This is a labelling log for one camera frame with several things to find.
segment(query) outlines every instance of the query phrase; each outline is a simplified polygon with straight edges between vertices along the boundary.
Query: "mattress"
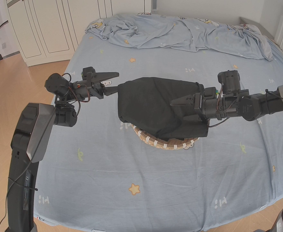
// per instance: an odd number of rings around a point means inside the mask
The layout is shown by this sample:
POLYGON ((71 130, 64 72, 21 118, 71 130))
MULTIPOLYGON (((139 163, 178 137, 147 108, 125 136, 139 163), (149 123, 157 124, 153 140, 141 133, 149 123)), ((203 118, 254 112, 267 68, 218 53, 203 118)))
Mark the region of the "mattress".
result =
MULTIPOLYGON (((72 82, 93 66, 120 73, 111 86, 154 76, 219 89, 217 74, 237 69, 242 89, 263 93, 283 85, 283 54, 269 44, 272 61, 211 49, 124 48, 89 32, 66 72, 72 82)), ((163 150, 120 122, 117 94, 93 97, 82 104, 74 127, 53 127, 36 187, 34 214, 50 225, 106 232, 208 230, 283 197, 283 112, 252 122, 231 118, 192 148, 163 150)))

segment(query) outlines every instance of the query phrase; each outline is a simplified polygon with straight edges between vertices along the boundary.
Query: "wooden floor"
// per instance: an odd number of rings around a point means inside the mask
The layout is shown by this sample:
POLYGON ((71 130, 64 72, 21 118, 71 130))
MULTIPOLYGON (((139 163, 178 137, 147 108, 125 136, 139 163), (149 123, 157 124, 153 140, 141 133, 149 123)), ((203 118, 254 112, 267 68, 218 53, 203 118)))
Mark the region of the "wooden floor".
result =
MULTIPOLYGON (((10 142, 21 111, 29 102, 50 104, 53 95, 44 87, 52 73, 64 73, 69 61, 27 67, 20 54, 0 61, 0 220, 5 214, 5 195, 11 158, 10 142)), ((210 232, 251 232, 268 230, 283 208, 283 199, 263 211, 236 222, 209 230, 210 232)), ((51 227, 35 219, 38 232, 73 232, 63 226, 51 227)), ((7 228, 7 218, 0 232, 7 228)))

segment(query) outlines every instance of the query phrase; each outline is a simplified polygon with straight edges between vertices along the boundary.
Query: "wicker basket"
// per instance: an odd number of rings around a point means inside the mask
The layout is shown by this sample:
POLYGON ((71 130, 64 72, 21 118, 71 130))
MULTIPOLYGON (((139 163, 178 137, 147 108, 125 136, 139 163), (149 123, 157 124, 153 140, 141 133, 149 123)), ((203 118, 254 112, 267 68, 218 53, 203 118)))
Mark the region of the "wicker basket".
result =
POLYGON ((184 140, 179 140, 176 138, 171 138, 167 142, 152 136, 151 134, 139 129, 138 127, 131 124, 136 134, 139 136, 141 140, 143 140, 146 144, 154 146, 159 149, 188 149, 193 147, 194 142, 199 138, 185 138, 184 140))

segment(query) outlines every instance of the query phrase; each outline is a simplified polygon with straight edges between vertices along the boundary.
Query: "crumpled blanket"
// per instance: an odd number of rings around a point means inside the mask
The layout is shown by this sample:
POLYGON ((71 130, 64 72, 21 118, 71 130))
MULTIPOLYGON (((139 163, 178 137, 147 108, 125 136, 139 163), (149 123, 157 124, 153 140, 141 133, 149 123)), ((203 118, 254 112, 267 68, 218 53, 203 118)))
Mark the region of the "crumpled blanket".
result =
POLYGON ((254 25, 230 26, 208 19, 157 14, 117 14, 91 22, 85 30, 88 32, 123 47, 191 52, 213 49, 245 58, 273 58, 267 37, 254 25))

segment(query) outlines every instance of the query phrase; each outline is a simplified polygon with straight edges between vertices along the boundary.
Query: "black cloth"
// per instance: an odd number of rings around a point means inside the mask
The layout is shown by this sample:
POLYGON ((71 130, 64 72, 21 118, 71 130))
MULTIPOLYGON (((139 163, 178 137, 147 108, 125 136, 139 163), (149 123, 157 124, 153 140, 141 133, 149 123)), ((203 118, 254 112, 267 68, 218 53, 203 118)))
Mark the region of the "black cloth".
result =
POLYGON ((198 83, 157 77, 142 77, 118 86, 118 116, 147 133, 161 138, 206 137, 207 124, 183 121, 196 114, 192 106, 171 106, 185 95, 204 92, 198 83))

